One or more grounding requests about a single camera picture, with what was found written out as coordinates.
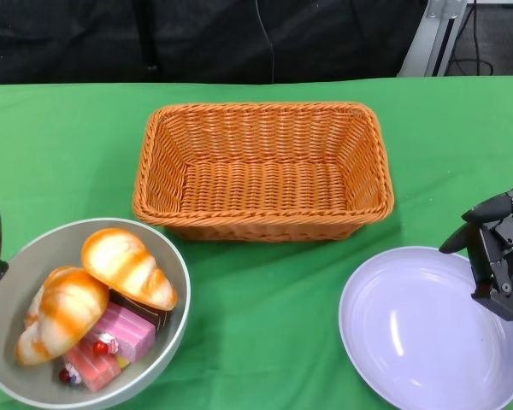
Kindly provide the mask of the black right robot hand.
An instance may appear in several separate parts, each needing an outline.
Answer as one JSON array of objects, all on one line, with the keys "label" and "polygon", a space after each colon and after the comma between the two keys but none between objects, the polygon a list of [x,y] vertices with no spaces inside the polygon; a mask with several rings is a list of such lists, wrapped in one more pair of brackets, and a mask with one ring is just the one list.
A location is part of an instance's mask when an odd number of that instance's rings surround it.
[{"label": "black right robot hand", "polygon": [[475,205],[463,220],[439,251],[465,249],[475,281],[472,299],[513,321],[513,188]]}]

